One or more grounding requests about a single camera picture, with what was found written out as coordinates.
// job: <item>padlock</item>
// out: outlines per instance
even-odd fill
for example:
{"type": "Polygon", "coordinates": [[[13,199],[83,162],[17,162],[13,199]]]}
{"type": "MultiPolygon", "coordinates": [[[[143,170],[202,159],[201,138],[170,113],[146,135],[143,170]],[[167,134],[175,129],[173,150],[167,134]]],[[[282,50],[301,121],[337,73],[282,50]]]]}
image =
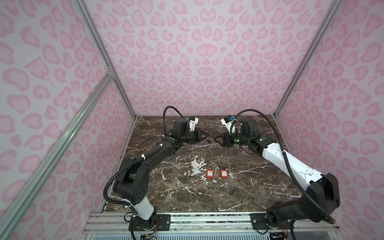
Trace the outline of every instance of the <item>padlock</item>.
{"type": "Polygon", "coordinates": [[[220,174],[221,174],[221,178],[228,178],[228,170],[224,164],[221,164],[220,174]]]}
{"type": "Polygon", "coordinates": [[[207,178],[213,178],[213,177],[214,177],[214,168],[212,164],[209,164],[207,169],[207,178]]]}

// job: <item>wall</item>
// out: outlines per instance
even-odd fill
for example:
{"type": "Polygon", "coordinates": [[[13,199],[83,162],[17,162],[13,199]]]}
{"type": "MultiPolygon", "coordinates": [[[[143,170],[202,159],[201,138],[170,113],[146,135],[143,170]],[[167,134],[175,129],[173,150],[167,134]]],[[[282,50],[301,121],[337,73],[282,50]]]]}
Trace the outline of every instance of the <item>wall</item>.
{"type": "Polygon", "coordinates": [[[383,11],[347,1],[278,116],[294,154],[338,178],[347,240],[384,235],[383,11]]]}
{"type": "Polygon", "coordinates": [[[111,83],[10,240],[79,239],[103,197],[132,119],[111,83]]]}
{"type": "Polygon", "coordinates": [[[135,113],[159,115],[273,113],[331,0],[85,2],[135,113]]]}
{"type": "Polygon", "coordinates": [[[71,0],[0,3],[0,218],[106,73],[71,0]]]}

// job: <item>brown marble surface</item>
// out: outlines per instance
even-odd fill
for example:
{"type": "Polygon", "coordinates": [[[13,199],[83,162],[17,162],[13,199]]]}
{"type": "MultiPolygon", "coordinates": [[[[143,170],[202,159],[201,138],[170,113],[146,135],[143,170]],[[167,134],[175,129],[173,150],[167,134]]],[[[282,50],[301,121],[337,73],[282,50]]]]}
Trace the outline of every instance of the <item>brown marble surface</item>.
{"type": "MultiPolygon", "coordinates": [[[[226,130],[220,122],[222,116],[198,118],[198,126],[210,133],[211,140],[226,130]]],[[[264,119],[254,118],[261,135],[277,139],[264,119]]],[[[166,118],[167,130],[175,119],[166,118]]],[[[139,156],[150,150],[162,134],[162,117],[139,117],[126,155],[139,156]]],[[[300,192],[284,172],[264,158],[245,153],[239,146],[222,148],[212,140],[212,144],[203,141],[184,146],[160,163],[150,173],[147,196],[158,212],[263,211],[276,202],[299,197],[300,192]],[[209,164],[215,170],[213,179],[205,177],[209,164]],[[230,169],[232,175],[227,179],[219,177],[221,164],[230,169]]],[[[106,211],[127,209],[108,203],[106,211]]]]}

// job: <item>white arm segment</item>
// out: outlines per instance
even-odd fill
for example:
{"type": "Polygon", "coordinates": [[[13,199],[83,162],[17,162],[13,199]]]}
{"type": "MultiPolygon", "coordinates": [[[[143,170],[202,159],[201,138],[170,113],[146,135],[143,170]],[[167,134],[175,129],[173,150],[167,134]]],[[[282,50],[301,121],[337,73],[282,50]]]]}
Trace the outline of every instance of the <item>white arm segment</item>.
{"type": "MultiPolygon", "coordinates": [[[[291,166],[292,172],[296,177],[297,181],[300,185],[307,190],[308,186],[310,186],[310,181],[317,181],[322,178],[320,175],[321,172],[316,169],[310,168],[300,160],[292,156],[290,153],[285,151],[289,164],[291,166]]],[[[271,143],[267,148],[263,150],[263,157],[275,164],[278,168],[280,168],[285,174],[289,176],[288,169],[285,165],[283,154],[281,153],[281,148],[278,143],[271,143]]]]}

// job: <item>pink patterned wall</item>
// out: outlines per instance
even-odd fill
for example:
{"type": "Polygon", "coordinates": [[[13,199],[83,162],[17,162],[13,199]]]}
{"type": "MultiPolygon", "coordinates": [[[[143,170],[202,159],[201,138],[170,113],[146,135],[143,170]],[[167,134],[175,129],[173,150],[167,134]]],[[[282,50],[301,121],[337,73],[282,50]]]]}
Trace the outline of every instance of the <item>pink patterned wall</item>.
{"type": "Polygon", "coordinates": [[[71,0],[0,2],[0,218],[106,73],[71,0]]]}
{"type": "Polygon", "coordinates": [[[384,235],[383,12],[348,0],[279,116],[294,154],[338,178],[346,240],[384,235]]]}
{"type": "Polygon", "coordinates": [[[136,114],[273,113],[331,0],[86,0],[136,114]]]}
{"type": "Polygon", "coordinates": [[[111,83],[10,240],[79,239],[111,176],[132,119],[111,83]]]}

